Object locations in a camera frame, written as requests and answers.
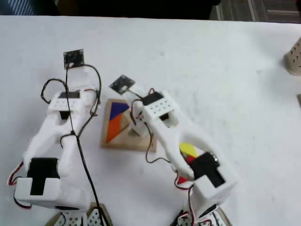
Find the white tabletop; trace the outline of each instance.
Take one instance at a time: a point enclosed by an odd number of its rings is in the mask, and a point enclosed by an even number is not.
[[[42,85],[63,78],[63,52],[80,48],[103,80],[99,116],[82,146],[115,226],[169,225],[187,199],[165,162],[98,147],[104,103],[119,97],[108,86],[121,74],[170,91],[222,147],[240,177],[222,205],[233,225],[293,225],[301,215],[301,81],[282,58],[300,34],[297,24],[1,16],[1,225],[43,225],[55,212],[21,210],[6,180],[44,120]],[[78,156],[69,181],[92,194]]]

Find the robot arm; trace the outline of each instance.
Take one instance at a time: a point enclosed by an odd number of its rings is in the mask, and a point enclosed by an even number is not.
[[[77,68],[72,73],[80,72]],[[68,99],[72,124],[76,134],[90,116],[89,110],[95,103],[96,90],[93,84],[69,86]],[[86,211],[90,206],[88,193],[82,189],[70,186],[64,177],[71,173],[70,159],[78,150],[75,136],[68,135],[72,131],[66,92],[58,92],[52,98],[46,118],[39,132],[31,140],[24,153],[26,178],[19,178],[16,185],[15,197],[19,201],[29,202],[47,208],[59,210]],[[62,145],[62,154],[58,158],[45,158],[43,155],[55,144]]]
[[[189,211],[191,205],[198,218],[215,210],[237,182],[219,147],[180,110],[167,92],[138,93],[141,89],[127,80],[130,79],[123,75],[111,88],[125,96],[129,106],[133,106],[135,116],[140,113],[141,120],[132,117],[135,121],[130,126],[143,137],[148,133],[144,124],[147,123],[173,167],[181,176],[193,181],[191,202],[186,203],[183,210]],[[142,97],[140,101],[133,103],[137,99],[133,92]],[[189,143],[200,149],[202,154],[188,164],[180,152],[180,143]]]

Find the wooden tangram board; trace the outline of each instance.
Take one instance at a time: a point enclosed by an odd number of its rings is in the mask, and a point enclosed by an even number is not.
[[[101,147],[146,151],[150,144],[150,136],[140,137],[131,128],[130,109],[125,100],[109,99],[103,119]],[[157,139],[154,136],[151,152],[157,149]]]

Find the blue triangle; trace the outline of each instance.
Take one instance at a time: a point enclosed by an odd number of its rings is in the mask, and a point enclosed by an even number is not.
[[[129,109],[126,103],[113,102],[111,106],[110,120],[114,119],[117,115],[122,114]]]

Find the red piece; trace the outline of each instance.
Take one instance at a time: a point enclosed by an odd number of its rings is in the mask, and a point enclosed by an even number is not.
[[[195,157],[192,157],[192,156],[188,155],[187,158],[185,159],[185,161],[186,161],[187,163],[190,163],[190,162],[192,162],[192,161],[195,160],[195,159],[196,159]],[[186,178],[183,178],[183,177],[179,176],[179,179],[178,179],[178,181],[177,181],[177,185],[183,184],[183,183],[185,183],[186,181],[188,181]]]

